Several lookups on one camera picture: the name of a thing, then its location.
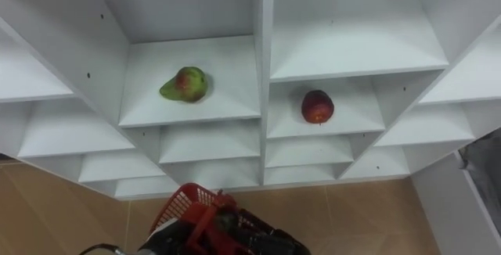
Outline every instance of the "shelving unit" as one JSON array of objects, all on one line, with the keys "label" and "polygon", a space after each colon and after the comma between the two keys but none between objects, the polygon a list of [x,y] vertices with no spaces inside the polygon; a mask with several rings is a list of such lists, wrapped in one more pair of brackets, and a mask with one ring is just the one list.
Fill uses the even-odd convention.
[{"label": "shelving unit", "polygon": [[117,199],[404,178],[501,125],[498,1],[2,0],[0,153]]}]

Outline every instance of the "red basket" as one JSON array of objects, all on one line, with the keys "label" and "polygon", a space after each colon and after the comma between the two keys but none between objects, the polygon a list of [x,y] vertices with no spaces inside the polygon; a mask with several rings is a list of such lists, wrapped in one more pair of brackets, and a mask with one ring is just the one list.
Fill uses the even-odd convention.
[{"label": "red basket", "polygon": [[218,254],[233,255],[237,250],[251,253],[214,226],[214,216],[222,207],[238,211],[235,200],[231,196],[222,194],[222,191],[216,194],[197,184],[185,184],[165,204],[154,221],[150,233],[172,218],[178,218],[196,225],[186,246],[199,254],[208,254],[200,245],[199,238],[202,233],[208,237],[211,247],[216,249]]}]

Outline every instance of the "brown floor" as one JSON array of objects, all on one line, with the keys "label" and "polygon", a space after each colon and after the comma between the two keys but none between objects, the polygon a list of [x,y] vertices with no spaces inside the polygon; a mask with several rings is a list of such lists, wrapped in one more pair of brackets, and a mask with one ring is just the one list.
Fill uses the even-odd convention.
[{"label": "brown floor", "polygon": [[[409,179],[234,196],[314,255],[440,254]],[[133,252],[165,199],[118,202],[33,167],[0,165],[0,202],[1,255],[60,255],[98,242]]]}]

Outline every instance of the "green pear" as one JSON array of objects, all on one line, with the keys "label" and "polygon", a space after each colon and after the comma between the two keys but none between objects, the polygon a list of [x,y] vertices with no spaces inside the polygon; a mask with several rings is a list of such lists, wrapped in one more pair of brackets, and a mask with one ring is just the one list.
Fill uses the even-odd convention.
[{"label": "green pear", "polygon": [[197,102],[207,93],[207,78],[198,67],[185,66],[160,88],[160,94],[170,100]]}]

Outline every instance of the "red apple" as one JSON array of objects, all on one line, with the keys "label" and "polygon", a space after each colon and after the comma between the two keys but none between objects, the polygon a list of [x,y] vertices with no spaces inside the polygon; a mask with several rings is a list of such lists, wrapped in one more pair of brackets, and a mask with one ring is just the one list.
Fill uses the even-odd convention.
[{"label": "red apple", "polygon": [[310,91],[303,99],[301,113],[309,123],[325,123],[334,114],[334,104],[324,91]]}]

